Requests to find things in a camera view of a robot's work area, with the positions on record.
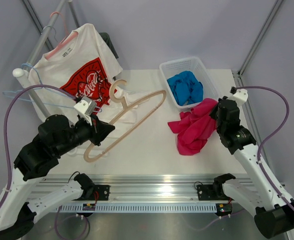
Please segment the wooden clothes hanger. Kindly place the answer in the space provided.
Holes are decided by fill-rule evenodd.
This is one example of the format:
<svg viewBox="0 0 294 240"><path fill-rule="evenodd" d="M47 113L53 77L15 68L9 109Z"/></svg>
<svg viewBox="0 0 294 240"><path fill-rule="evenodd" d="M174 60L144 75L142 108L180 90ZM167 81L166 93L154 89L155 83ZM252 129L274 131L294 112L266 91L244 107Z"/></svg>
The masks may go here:
<svg viewBox="0 0 294 240"><path fill-rule="evenodd" d="M83 159L87 163L93 163L100 158L104 157L107 153L109 153L114 147L116 147L119 143L121 143L127 136L129 136L135 129L137 129L142 123L144 123L156 110L158 110L162 104L164 103L167 93L165 90L157 90L154 92L151 92L147 95L142 96L141 98L133 101L131 104L127 103L126 97L123 96L116 96L114 91L117 87L120 85L127 85L127 81L124 79L118 79L116 80L109 89L109 96L112 102L119 103L122 105L122 110L109 122L110 125L115 126L119 120L129 112L132 112L133 110L136 110L141 104L146 103L149 99L154 97L159 97L159 102L149 111L145 112L145 115L139 116L139 114L136 114L135 123L130 126L130 128L124 132L120 137L116 138L114 142L112 142L108 147L106 147L104 150L102 150L101 153L97 154L96 156L90 156L90 153L92 150L94 150L97 145L91 143L83 154Z"/></svg>

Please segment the pink magenta t shirt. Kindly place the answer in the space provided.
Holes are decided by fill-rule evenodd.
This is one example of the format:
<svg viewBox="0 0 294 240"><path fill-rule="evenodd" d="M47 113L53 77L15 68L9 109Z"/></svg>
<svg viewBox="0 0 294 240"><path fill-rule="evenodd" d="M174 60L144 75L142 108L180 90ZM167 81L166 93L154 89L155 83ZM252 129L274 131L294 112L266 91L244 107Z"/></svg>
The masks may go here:
<svg viewBox="0 0 294 240"><path fill-rule="evenodd" d="M216 121L210 117L210 113L217 103L214 99L206 98L190 111L181 112L180 120L167 123L172 133L177 135L179 154L193 156L206 145L216 130Z"/></svg>

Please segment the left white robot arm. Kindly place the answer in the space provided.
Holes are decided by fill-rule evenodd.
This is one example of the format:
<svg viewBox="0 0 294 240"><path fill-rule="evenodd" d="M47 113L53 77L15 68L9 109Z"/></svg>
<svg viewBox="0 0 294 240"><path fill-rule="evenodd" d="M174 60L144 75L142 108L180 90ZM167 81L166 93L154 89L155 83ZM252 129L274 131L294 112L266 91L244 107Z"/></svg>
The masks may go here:
<svg viewBox="0 0 294 240"><path fill-rule="evenodd" d="M64 115L52 115L38 127L38 134L25 145L14 161L11 186L0 208L0 240L17 240L48 213L72 200L88 200L96 191L93 181L79 173L60 189L28 200L34 187L58 165L58 160L86 141L99 145L115 126L94 117L80 118L70 125Z"/></svg>

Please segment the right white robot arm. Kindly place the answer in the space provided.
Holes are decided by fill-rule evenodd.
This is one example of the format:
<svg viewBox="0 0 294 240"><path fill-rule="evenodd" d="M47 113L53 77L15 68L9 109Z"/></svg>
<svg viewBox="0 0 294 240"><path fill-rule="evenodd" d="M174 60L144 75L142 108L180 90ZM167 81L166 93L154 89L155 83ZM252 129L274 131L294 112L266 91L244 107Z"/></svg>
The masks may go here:
<svg viewBox="0 0 294 240"><path fill-rule="evenodd" d="M238 102L227 97L219 99L210 116L216 121L221 143L242 165L256 188L253 192L232 174L225 174L215 178L214 195L239 203L267 239L293 230L294 198L271 171L253 135L240 124Z"/></svg>

